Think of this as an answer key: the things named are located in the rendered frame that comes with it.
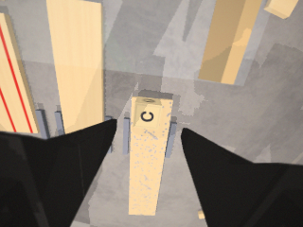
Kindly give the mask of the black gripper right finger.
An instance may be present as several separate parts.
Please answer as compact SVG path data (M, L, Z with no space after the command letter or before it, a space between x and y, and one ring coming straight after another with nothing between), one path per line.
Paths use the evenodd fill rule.
M253 227L285 189L303 189L303 165L253 163L188 128L183 151L207 227Z

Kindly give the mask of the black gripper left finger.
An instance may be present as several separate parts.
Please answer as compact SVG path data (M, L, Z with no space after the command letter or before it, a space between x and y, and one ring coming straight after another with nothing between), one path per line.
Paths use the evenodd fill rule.
M0 131L0 177L22 182L39 227L70 227L116 134L117 120L49 139Z

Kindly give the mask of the pale yellow speckled strip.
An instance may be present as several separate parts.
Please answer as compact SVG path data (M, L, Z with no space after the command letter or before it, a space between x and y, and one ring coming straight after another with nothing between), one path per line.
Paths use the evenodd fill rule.
M173 100L157 98L163 107L159 128L152 130L133 127L136 99L132 96L129 215L155 216Z

